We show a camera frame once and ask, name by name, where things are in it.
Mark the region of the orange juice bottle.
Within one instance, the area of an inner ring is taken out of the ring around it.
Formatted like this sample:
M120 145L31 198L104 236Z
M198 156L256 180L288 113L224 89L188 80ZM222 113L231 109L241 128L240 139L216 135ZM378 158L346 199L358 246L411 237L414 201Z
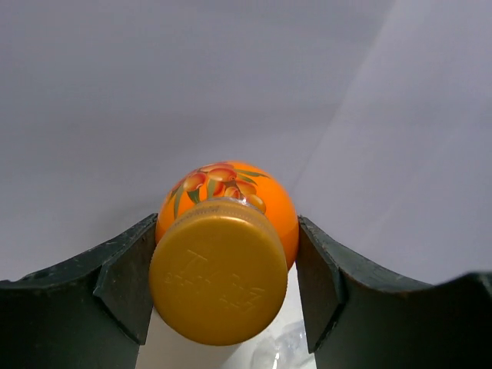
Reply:
M149 287L161 319L199 344L234 345L260 334L284 303L298 215L272 175L219 161L168 192L155 241Z

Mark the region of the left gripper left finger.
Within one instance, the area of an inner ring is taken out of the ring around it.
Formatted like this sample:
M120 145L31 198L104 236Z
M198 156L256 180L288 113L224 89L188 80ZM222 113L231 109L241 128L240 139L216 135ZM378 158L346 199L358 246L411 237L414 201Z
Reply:
M3 368L133 368L153 308L156 214L17 281L1 282Z

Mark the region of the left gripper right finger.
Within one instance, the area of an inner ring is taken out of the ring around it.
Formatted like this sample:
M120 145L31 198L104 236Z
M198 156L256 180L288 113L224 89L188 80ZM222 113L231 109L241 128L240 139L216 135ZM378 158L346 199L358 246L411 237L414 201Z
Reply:
M491 274L427 284L390 271L299 219L307 349L319 368L489 368Z

